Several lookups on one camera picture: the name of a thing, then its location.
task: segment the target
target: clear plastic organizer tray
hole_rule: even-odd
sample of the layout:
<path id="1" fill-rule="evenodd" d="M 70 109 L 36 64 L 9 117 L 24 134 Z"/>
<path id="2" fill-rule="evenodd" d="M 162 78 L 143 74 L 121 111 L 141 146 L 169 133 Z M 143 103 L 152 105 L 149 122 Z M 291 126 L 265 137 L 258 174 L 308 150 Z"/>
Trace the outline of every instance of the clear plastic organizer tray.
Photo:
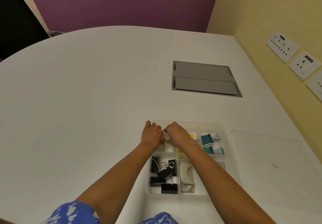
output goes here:
<path id="1" fill-rule="evenodd" d="M 166 121 L 166 120 L 154 120 L 152 123 L 155 122 L 157 125 L 160 125 L 162 129 L 166 128 L 168 124 L 171 124 L 173 121 Z M 237 167 L 236 159 L 234 156 L 234 153 L 232 151 L 232 147 L 229 143 L 229 139 L 227 136 L 226 129 L 224 126 L 220 123 L 205 123 L 205 122 L 187 122 L 187 121 L 177 121 L 179 125 L 181 125 L 184 129 L 189 132 L 195 140 L 197 140 L 197 143 L 200 145 L 200 147 L 206 147 L 206 146 L 213 146 L 214 149 L 216 148 L 223 148 L 224 154 L 208 154 L 210 157 L 212 157 L 216 162 L 220 164 L 230 175 L 244 188 L 242 179 L 240 177 L 239 169 Z M 214 141 L 211 145 L 203 145 L 201 136 L 205 134 L 211 134 L 212 136 L 215 134 L 219 134 L 220 140 Z M 160 145 L 159 148 L 153 153 L 152 157 L 150 157 L 148 161 L 148 167 L 147 167 L 147 176 L 146 176 L 146 192 L 151 197 L 172 197 L 172 198 L 178 198 L 183 197 L 186 198 L 188 196 L 191 196 L 193 198 L 207 198 L 209 197 L 207 194 L 207 191 L 199 178 L 197 172 L 191 166 L 191 168 L 188 170 L 188 173 L 183 172 L 182 174 L 188 174 L 190 179 L 194 182 L 192 185 L 187 185 L 182 183 L 180 180 L 180 166 L 179 164 L 189 164 L 189 160 L 187 156 L 184 153 L 180 153 L 180 150 L 176 147 L 174 147 L 173 152 L 165 152 L 164 151 L 164 145 Z M 152 158 L 158 157 L 159 161 L 162 161 L 165 164 L 165 167 L 167 168 L 166 163 L 169 162 L 169 160 L 175 160 L 175 171 L 176 176 L 171 176 L 166 178 L 166 183 L 168 184 L 176 184 L 177 185 L 177 193 L 176 194 L 169 194 L 169 193 L 161 193 L 161 186 L 150 186 L 150 178 L 156 177 L 156 173 L 151 173 L 151 164 L 152 164 Z"/>

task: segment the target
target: purple wall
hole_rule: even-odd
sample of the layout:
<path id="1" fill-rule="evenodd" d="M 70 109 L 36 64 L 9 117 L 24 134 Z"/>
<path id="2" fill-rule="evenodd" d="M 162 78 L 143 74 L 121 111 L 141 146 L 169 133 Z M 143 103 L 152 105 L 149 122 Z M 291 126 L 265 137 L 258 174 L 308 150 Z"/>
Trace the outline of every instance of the purple wall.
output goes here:
<path id="1" fill-rule="evenodd" d="M 49 30 L 144 26 L 205 32 L 215 0 L 34 0 Z"/>

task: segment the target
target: electrical socket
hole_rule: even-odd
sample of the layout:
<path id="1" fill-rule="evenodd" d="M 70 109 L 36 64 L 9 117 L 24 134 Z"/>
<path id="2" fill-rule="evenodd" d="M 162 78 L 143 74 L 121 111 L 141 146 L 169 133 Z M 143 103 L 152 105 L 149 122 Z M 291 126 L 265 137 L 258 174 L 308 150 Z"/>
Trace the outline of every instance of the electrical socket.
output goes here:
<path id="1" fill-rule="evenodd" d="M 322 71 L 313 76 L 306 85 L 322 101 Z"/>
<path id="2" fill-rule="evenodd" d="M 320 66 L 321 63 L 318 60 L 307 52 L 302 52 L 289 67 L 301 80 L 304 80 Z"/>
<path id="3" fill-rule="evenodd" d="M 279 31 L 275 31 L 269 39 L 267 39 L 266 44 L 284 63 L 286 63 L 300 48 Z"/>

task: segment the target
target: finger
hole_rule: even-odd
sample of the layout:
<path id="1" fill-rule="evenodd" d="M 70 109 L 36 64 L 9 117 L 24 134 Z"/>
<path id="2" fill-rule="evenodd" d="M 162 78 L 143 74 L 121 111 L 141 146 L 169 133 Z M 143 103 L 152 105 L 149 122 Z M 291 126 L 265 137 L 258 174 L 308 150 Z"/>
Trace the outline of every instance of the finger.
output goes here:
<path id="1" fill-rule="evenodd" d="M 146 123 L 145 123 L 145 126 L 144 126 L 144 128 L 149 128 L 150 127 L 150 125 L 151 125 L 151 121 L 147 121 Z"/>

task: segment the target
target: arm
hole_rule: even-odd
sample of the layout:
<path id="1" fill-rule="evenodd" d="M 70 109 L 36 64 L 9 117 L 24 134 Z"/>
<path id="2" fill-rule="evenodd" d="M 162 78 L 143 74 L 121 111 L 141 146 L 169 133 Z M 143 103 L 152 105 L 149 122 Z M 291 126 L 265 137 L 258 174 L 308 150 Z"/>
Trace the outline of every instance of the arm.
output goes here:
<path id="1" fill-rule="evenodd" d="M 116 222 L 140 171 L 161 142 L 161 127 L 150 123 L 147 121 L 139 145 L 76 199 L 89 204 L 103 224 Z"/>
<path id="2" fill-rule="evenodd" d="M 164 131 L 170 135 L 171 143 L 186 154 L 226 224 L 275 223 L 178 123 L 173 122 Z"/>

